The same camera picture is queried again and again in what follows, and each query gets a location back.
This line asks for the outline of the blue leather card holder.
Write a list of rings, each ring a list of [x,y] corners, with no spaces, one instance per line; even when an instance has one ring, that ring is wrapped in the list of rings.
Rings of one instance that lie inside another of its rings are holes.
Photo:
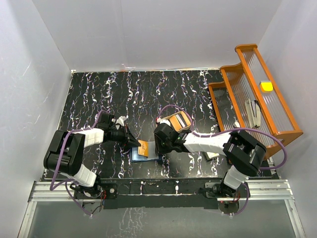
[[[162,159],[162,156],[155,151],[156,145],[154,141],[138,140],[138,142],[141,146],[133,147],[130,150],[130,162],[158,161]]]

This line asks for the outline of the beige oval card tray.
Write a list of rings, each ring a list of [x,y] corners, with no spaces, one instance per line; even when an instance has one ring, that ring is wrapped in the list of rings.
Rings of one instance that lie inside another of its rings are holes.
[[[189,129],[192,126],[190,118],[183,111],[172,114],[162,119],[164,122],[167,122],[177,132],[182,130]]]

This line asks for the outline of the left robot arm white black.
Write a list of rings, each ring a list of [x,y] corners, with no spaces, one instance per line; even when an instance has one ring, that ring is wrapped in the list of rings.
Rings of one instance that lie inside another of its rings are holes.
[[[102,185],[97,175],[83,164],[84,149],[107,141],[118,142],[123,149],[139,147],[141,144],[132,135],[125,116],[116,117],[100,111],[95,123],[90,127],[72,131],[57,130],[44,157],[44,168],[66,176],[85,187],[85,192],[92,198],[102,193]]]

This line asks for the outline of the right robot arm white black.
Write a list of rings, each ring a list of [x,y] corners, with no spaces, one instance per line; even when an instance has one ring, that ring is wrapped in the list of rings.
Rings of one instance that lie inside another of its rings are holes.
[[[266,146],[239,128],[219,135],[198,134],[189,129],[178,132],[161,123],[154,130],[154,136],[159,155],[175,151],[210,152],[225,156],[232,166],[219,184],[207,189],[209,194],[216,196],[234,196],[242,183],[258,174],[266,154]]]

